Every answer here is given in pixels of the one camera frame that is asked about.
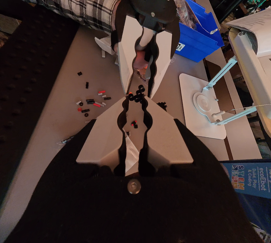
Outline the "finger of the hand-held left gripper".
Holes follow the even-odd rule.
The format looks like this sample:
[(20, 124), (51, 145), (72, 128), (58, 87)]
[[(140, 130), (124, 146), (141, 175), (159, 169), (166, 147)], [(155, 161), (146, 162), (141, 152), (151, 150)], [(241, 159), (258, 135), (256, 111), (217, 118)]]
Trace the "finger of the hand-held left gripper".
[(137, 19), (126, 16), (121, 41), (118, 43), (118, 61), (121, 84), (125, 94), (129, 93), (133, 78), (133, 63), (136, 59), (136, 46), (143, 35), (143, 28)]
[(150, 80), (148, 82), (148, 97), (153, 97), (159, 88), (161, 81), (171, 61), (172, 33), (160, 32), (151, 41), (153, 56), (150, 64)]

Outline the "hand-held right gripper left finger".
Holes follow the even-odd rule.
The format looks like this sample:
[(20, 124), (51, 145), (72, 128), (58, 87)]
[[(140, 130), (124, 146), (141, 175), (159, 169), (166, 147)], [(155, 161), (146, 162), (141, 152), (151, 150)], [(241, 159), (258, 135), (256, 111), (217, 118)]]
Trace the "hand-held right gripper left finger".
[(125, 176), (127, 156), (125, 132), (128, 97), (123, 97), (103, 112), (94, 125), (76, 159), (79, 164), (108, 166), (116, 176)]

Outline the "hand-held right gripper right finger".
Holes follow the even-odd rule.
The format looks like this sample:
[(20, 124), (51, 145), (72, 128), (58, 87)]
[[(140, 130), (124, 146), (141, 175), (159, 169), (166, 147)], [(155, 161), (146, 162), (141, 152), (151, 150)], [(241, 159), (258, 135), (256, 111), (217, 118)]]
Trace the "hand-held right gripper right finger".
[(142, 97), (141, 104), (147, 129), (139, 154), (139, 174), (153, 176), (164, 166), (192, 164), (193, 158), (174, 118), (147, 96)]

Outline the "blue plastic bin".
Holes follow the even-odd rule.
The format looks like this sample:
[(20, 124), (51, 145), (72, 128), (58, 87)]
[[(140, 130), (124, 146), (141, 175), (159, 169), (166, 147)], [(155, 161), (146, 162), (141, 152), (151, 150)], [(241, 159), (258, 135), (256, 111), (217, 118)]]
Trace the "blue plastic bin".
[(204, 7), (193, 0), (185, 0), (185, 2), (187, 9), (192, 10), (196, 18), (195, 27), (190, 28), (179, 23), (180, 39), (175, 53), (194, 62), (200, 62), (224, 46), (224, 42), (213, 13), (207, 13)]

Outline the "clear plastic parts bag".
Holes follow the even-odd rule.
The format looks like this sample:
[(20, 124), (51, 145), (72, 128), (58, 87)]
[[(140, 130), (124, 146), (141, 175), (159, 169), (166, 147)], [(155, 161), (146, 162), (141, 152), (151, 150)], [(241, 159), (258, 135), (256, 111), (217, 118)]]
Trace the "clear plastic parts bag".
[[(99, 167), (96, 164), (79, 164), (76, 159), (86, 141), (88, 136), (86, 132), (78, 133), (67, 145), (65, 145), (61, 151), (55, 157), (55, 161), (58, 162), (59, 166), (66, 166), (66, 170), (76, 170), (76, 166), (89, 166), (91, 170), (97, 172), (98, 170), (108, 170), (108, 173), (114, 174), (108, 166)], [(127, 173), (139, 159), (139, 152), (135, 145), (131, 142), (129, 137), (125, 133), (127, 156), (125, 160), (125, 173)]]

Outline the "black multi-hole connector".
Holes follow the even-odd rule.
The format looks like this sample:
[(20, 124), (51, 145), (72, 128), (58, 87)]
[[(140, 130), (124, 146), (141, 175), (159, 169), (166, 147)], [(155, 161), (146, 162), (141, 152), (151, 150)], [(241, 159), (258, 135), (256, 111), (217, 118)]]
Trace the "black multi-hole connector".
[(138, 90), (136, 91), (135, 94), (133, 94), (132, 92), (129, 92), (129, 94), (128, 94), (129, 101), (134, 101), (136, 103), (141, 103), (142, 104), (143, 97), (144, 97), (144, 92), (145, 92), (144, 86), (139, 85)]

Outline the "person's left hand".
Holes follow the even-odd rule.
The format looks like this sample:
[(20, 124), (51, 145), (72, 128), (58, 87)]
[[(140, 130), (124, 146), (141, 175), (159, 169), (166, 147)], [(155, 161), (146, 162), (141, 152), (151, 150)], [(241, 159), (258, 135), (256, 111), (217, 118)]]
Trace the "person's left hand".
[(145, 51), (137, 51), (137, 56), (134, 61), (133, 67), (135, 69), (145, 69), (148, 66), (148, 62), (145, 60)]

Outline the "white book stand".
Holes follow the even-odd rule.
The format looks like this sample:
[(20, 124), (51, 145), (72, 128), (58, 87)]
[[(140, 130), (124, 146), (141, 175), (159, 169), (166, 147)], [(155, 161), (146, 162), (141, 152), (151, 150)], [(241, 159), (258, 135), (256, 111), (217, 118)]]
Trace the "white book stand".
[[(226, 137), (225, 124), (255, 111), (270, 122), (270, 55), (258, 58), (244, 31), (232, 27), (229, 37), (235, 56), (210, 82), (185, 73), (179, 75), (185, 124), (196, 136), (223, 140)], [(214, 85), (236, 63), (239, 64), (254, 105), (223, 119), (222, 115), (226, 111), (219, 108)]]

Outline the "group of black connector pins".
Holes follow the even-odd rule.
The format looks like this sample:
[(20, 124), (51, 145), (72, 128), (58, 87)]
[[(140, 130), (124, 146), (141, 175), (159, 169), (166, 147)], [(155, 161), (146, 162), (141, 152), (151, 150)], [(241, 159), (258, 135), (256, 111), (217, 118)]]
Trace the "group of black connector pins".
[[(80, 83), (79, 87), (80, 89), (83, 89), (82, 96), (79, 97), (79, 100), (81, 101), (79, 106), (83, 106), (85, 112), (86, 110), (89, 110), (89, 108), (87, 108), (86, 105), (93, 105), (94, 102), (106, 103), (107, 100), (111, 99), (111, 97), (106, 94), (109, 91), (105, 90), (105, 86), (103, 83), (100, 83), (101, 81), (100, 79), (97, 79), (92, 76), (87, 76), (85, 72), (84, 73), (78, 72), (77, 75), (79, 76), (79, 83)], [(107, 96), (106, 98), (102, 98), (101, 96), (98, 96), (98, 92), (102, 90), (106, 91), (105, 93), (103, 93), (103, 95)]]

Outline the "blue robot kit box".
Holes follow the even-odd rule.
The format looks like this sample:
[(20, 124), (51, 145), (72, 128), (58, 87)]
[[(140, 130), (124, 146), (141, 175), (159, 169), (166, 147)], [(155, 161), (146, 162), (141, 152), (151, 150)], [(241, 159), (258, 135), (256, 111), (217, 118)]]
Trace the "blue robot kit box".
[(271, 163), (263, 160), (221, 162), (252, 227), (271, 242)]

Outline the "black studded mat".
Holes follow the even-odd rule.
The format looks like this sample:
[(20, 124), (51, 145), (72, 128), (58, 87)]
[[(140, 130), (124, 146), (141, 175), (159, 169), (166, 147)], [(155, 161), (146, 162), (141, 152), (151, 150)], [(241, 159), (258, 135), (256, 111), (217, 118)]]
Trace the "black studded mat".
[(22, 0), (1, 0), (1, 14), (22, 21), (1, 48), (2, 204), (79, 23)]

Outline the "building instruction booklet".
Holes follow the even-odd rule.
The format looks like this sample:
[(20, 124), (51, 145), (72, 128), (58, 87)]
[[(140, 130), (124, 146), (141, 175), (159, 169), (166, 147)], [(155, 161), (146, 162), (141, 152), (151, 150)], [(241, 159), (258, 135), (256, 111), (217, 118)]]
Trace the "building instruction booklet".
[(258, 58), (271, 55), (271, 8), (227, 23), (247, 33)]

